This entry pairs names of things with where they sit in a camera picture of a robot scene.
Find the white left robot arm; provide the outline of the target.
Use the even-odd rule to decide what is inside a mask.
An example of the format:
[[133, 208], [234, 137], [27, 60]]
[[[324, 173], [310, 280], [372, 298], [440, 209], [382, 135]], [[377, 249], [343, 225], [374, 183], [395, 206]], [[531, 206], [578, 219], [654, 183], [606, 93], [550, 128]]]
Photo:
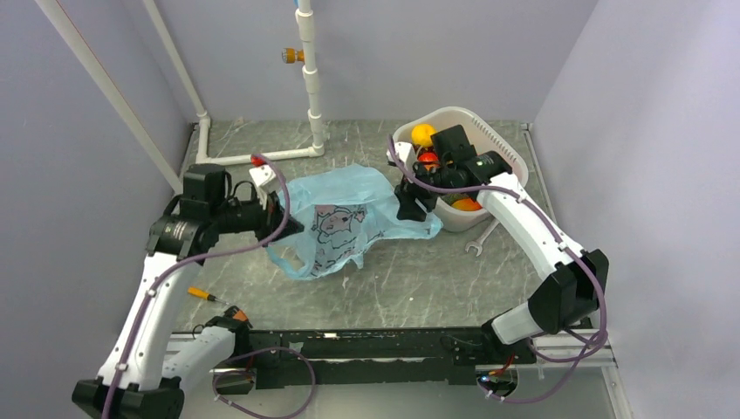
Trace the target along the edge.
[[222, 236], [250, 232], [256, 247], [302, 230], [290, 214], [284, 175], [260, 155], [250, 170], [250, 197], [214, 163], [190, 166], [182, 192], [151, 225], [139, 288], [113, 349], [97, 375], [78, 381], [72, 402], [92, 418], [176, 418], [187, 392], [213, 367], [252, 355], [250, 322], [226, 312], [173, 359], [166, 356], [177, 314]]

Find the red fake strawberry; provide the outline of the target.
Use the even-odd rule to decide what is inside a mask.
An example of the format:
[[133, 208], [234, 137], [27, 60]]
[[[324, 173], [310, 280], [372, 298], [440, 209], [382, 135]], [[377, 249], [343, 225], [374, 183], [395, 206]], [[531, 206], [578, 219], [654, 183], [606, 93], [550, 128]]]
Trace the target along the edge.
[[433, 152], [424, 152], [417, 156], [417, 160], [427, 171], [436, 170], [441, 166], [437, 154]]

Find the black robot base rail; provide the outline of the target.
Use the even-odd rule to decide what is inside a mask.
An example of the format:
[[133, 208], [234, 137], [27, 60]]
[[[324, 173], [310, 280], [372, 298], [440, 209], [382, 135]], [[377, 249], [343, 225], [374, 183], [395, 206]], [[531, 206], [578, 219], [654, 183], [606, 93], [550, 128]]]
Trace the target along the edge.
[[207, 321], [235, 333], [219, 367], [249, 374], [258, 389], [404, 382], [470, 385], [488, 373], [532, 365], [524, 341], [498, 344], [488, 326], [255, 330], [224, 315]]

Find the yellow fake lemon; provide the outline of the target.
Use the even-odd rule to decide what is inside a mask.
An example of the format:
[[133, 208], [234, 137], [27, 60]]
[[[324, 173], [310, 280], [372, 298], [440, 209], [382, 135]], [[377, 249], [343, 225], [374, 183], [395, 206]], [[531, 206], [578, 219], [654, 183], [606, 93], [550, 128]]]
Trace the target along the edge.
[[415, 125], [410, 135], [411, 142], [418, 148], [431, 148], [433, 146], [432, 136], [436, 133], [436, 129], [430, 124]]

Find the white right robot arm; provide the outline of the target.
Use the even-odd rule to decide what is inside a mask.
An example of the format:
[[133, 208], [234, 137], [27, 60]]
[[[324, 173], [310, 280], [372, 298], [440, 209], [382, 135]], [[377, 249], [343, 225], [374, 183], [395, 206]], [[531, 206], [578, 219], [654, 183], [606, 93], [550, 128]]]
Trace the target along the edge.
[[605, 321], [605, 253], [588, 251], [564, 233], [531, 199], [505, 157], [496, 150], [477, 152], [461, 125], [431, 140], [437, 159], [428, 163], [417, 160], [413, 144], [387, 141], [387, 158], [403, 174], [395, 190], [397, 216], [421, 222], [438, 197], [469, 195], [514, 238], [541, 280], [524, 303], [483, 324], [484, 357], [504, 361], [518, 342], [559, 333], [591, 313]]

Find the light blue plastic bag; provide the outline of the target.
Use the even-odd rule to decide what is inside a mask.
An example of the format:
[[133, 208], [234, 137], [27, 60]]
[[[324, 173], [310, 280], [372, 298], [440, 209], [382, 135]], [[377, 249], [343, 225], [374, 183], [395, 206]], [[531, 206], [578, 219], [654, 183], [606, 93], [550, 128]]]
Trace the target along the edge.
[[400, 220], [394, 187], [377, 169], [353, 164], [287, 183], [291, 217], [304, 226], [269, 245], [270, 260], [297, 280], [321, 278], [352, 262], [381, 240], [431, 239], [442, 221]]

